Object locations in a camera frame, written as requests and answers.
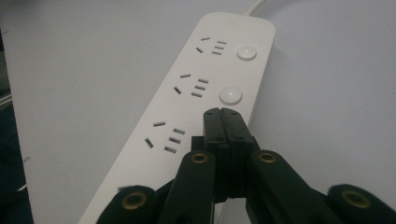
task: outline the white power strip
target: white power strip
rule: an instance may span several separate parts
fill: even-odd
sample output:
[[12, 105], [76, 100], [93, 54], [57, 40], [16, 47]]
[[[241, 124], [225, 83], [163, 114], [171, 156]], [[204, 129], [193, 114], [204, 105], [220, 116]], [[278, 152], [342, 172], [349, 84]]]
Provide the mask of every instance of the white power strip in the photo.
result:
[[229, 107], [250, 123], [274, 36], [263, 19], [204, 16], [79, 223], [95, 223], [121, 187], [158, 189], [175, 178], [191, 137], [203, 135], [206, 110]]

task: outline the socket hole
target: socket hole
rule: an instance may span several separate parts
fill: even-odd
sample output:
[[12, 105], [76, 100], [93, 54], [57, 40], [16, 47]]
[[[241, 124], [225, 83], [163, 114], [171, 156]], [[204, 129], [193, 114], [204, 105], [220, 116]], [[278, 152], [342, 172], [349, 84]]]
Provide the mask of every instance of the socket hole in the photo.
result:
[[149, 146], [149, 148], [153, 148], [154, 147], [154, 145], [152, 145], [151, 141], [148, 138], [145, 139], [145, 142]]
[[154, 127], [160, 127], [160, 126], [163, 126], [163, 125], [165, 125], [165, 121], [163, 121], [163, 122], [157, 122], [157, 123], [154, 123], [154, 124], [153, 124]]
[[202, 83], [205, 83], [205, 84], [209, 83], [208, 80], [206, 80], [206, 79], [201, 79], [201, 78], [198, 78], [198, 81], [199, 81], [199, 82], [202, 82]]
[[206, 88], [205, 88], [205, 87], [202, 87], [202, 86], [195, 86], [195, 89], [198, 89], [198, 90], [201, 90], [201, 91], [206, 90]]
[[180, 143], [181, 143], [180, 140], [178, 140], [178, 139], [176, 139], [176, 138], [173, 138], [173, 137], [169, 137], [169, 141], [170, 141], [170, 142], [177, 143], [177, 144], [180, 144]]
[[202, 97], [202, 94], [196, 93], [196, 92], [192, 92], [191, 95], [196, 96], [196, 97], [199, 97], [199, 98]]
[[177, 94], [181, 94], [181, 90], [179, 90], [178, 87], [174, 87], [174, 90], [177, 92]]
[[181, 129], [175, 128], [175, 129], [174, 129], [174, 133], [184, 134], [185, 132], [184, 132], [183, 130], [181, 130]]
[[183, 77], [190, 77], [190, 76], [191, 76], [191, 74], [186, 74], [186, 75], [181, 75], [180, 78], [183, 78]]
[[171, 147], [165, 147], [164, 150], [168, 151], [168, 152], [172, 152], [172, 153], [176, 153], [177, 152], [174, 148], [171, 148]]

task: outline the electrical socket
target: electrical socket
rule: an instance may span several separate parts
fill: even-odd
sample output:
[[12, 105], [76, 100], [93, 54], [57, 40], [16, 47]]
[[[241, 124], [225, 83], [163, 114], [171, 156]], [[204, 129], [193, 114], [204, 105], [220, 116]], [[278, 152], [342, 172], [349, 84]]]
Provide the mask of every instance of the electrical socket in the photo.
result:
[[[191, 137], [203, 135], [206, 110], [226, 106], [249, 123], [274, 36], [269, 21], [220, 12], [204, 16], [79, 223], [95, 223], [119, 188], [158, 189], [172, 180], [191, 151]], [[254, 57], [239, 55], [246, 46], [256, 51]], [[231, 105], [221, 98], [228, 87], [241, 96]]]

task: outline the power outlet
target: power outlet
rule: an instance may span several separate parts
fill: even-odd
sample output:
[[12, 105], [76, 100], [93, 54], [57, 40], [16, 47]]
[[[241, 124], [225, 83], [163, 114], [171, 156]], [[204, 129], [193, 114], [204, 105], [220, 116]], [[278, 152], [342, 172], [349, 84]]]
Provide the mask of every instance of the power outlet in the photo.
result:
[[[158, 189], [172, 180], [191, 150], [191, 137], [203, 134], [206, 110], [226, 106], [249, 123], [274, 36], [269, 21], [228, 13], [204, 16], [79, 223], [95, 223], [120, 187]], [[234, 91], [238, 99], [229, 104]]]

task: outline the round white button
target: round white button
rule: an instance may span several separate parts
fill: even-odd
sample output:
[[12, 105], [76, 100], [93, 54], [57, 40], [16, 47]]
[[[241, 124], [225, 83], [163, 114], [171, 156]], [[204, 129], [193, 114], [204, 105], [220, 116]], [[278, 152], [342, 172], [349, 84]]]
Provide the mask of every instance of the round white button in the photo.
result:
[[239, 48], [237, 55], [240, 60], [247, 62], [256, 58], [257, 51], [253, 47], [245, 45]]
[[219, 95], [225, 105], [237, 105], [242, 99], [242, 92], [236, 87], [226, 87]]

